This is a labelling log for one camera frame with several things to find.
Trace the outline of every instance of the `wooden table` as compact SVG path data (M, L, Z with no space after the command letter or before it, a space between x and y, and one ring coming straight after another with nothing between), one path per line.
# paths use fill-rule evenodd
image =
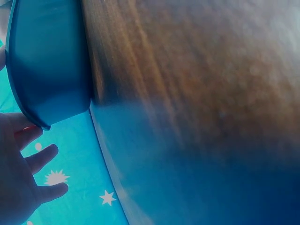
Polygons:
M83 0L130 224L298 224L297 0Z

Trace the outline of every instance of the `blue tablecloth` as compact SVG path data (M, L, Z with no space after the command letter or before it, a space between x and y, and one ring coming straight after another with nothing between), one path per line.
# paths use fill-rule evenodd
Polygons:
M19 112L7 72L0 72L0 112ZM38 185L66 182L68 193L42 205L26 225L125 225L89 112L60 122L22 151L24 156L56 144L60 152L35 179Z

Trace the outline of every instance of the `plastic bowl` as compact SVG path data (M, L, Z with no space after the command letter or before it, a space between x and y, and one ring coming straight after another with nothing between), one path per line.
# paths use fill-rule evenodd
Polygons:
M86 111L92 77L80 1L14 0L6 64L14 97L37 126Z

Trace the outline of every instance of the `white star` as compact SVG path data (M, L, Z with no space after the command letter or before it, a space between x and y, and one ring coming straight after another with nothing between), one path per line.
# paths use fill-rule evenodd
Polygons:
M62 170L60 172L57 171L53 172L53 170L51 170L51 174L45 177L47 178L47 182L45 182L45 184L55 185L55 184L66 182L67 181L66 179L69 178L70 176L65 176L65 174L62 173Z
M110 206L112 205L112 201L116 201L115 198L113 198L113 192L110 194L105 190L104 195L100 195L100 198L103 198L102 204L104 205L105 203L108 203Z

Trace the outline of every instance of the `hand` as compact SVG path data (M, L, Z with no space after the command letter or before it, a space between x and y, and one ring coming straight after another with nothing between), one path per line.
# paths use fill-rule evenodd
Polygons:
M33 178L58 153L55 145L24 158L20 151L43 134L22 113L0 113L0 224L25 222L43 203L68 191L65 183L38 186Z

